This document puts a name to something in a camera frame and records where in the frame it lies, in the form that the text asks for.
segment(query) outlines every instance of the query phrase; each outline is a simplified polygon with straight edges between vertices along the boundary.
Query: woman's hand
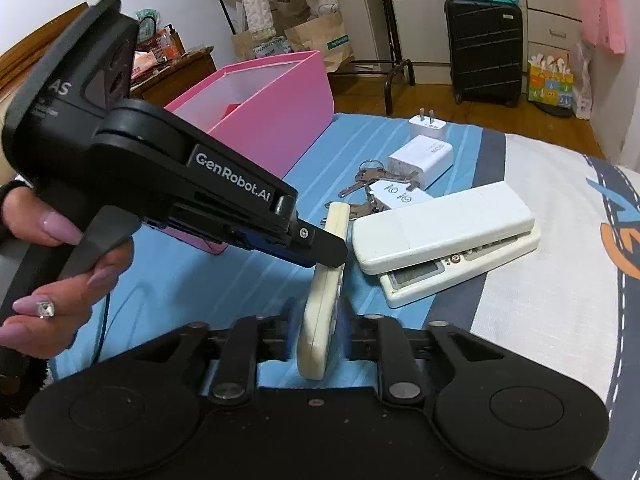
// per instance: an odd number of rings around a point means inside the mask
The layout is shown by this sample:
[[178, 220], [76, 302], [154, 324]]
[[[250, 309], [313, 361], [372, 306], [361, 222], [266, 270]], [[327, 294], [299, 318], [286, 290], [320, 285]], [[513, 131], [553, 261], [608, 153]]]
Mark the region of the woman's hand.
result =
[[[63, 243], [77, 245], [82, 237], [75, 225], [27, 187], [14, 189], [6, 196], [1, 213], [4, 225], [20, 240], [55, 247]], [[15, 301], [17, 315], [0, 327], [0, 345], [41, 359], [59, 354], [89, 321], [92, 305], [116, 286], [132, 258], [133, 242], [129, 239], [105, 254], [93, 270], [41, 286], [30, 296]], [[54, 303], [54, 317], [40, 319], [36, 304], [42, 301]]]

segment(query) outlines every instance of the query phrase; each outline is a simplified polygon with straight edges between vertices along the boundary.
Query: circular pad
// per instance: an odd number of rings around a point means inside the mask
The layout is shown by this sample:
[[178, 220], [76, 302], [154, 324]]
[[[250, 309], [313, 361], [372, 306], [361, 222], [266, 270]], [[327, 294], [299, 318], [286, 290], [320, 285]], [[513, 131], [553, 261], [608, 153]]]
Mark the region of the circular pad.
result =
[[587, 463], [609, 426], [590, 389], [525, 360], [463, 366], [438, 395], [433, 415], [442, 436], [472, 462], [521, 477]]
[[564, 414], [562, 402], [554, 394], [528, 386], [499, 391], [489, 406], [498, 420], [520, 430], [550, 428]]
[[34, 450], [72, 476], [117, 478], [153, 468], [193, 434], [196, 395], [162, 365], [119, 363], [39, 392], [24, 423]]

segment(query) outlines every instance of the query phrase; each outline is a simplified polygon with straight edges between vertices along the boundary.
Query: towel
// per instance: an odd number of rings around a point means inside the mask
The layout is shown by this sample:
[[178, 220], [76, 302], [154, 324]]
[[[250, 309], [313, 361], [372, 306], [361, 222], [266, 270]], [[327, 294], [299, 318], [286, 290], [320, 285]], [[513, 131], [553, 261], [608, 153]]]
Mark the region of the towel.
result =
[[265, 41], [276, 35], [269, 0], [242, 0], [246, 22], [254, 40]]

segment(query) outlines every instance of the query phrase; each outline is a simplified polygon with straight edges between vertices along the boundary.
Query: wooden table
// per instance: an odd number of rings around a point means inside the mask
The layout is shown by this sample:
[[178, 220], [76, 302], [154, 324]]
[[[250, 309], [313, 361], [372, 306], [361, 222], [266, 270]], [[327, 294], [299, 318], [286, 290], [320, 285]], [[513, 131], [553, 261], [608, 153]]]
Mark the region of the wooden table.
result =
[[130, 97], [166, 106], [189, 88], [216, 71], [212, 47], [189, 52], [154, 76], [131, 88]]

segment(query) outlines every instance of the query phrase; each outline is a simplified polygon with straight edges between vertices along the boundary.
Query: bed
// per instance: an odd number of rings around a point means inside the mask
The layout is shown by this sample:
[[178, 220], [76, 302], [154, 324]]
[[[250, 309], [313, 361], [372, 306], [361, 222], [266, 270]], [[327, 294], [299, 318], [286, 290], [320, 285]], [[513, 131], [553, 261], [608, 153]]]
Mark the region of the bed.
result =
[[[591, 387], [606, 404], [609, 438], [594, 471], [636, 480], [640, 461], [640, 175], [517, 135], [449, 123], [455, 164], [429, 189], [441, 196], [505, 180], [542, 229], [539, 248], [506, 266], [397, 310], [375, 276], [353, 258], [342, 293], [359, 314], [398, 318], [420, 328], [447, 320]], [[406, 120], [336, 114], [285, 180], [302, 218], [319, 224], [328, 200], [353, 183], [360, 163], [384, 160], [409, 139]], [[361, 190], [350, 202], [364, 202]], [[212, 256], [144, 226], [136, 257], [111, 297], [102, 359], [194, 320], [225, 328], [235, 319], [275, 314], [287, 298], [304, 301], [313, 269], [229, 247]], [[52, 361], [56, 378], [91, 361], [102, 304], [73, 348]], [[306, 381], [295, 362], [260, 365], [263, 386], [374, 384], [375, 366], [330, 356], [327, 374]]]

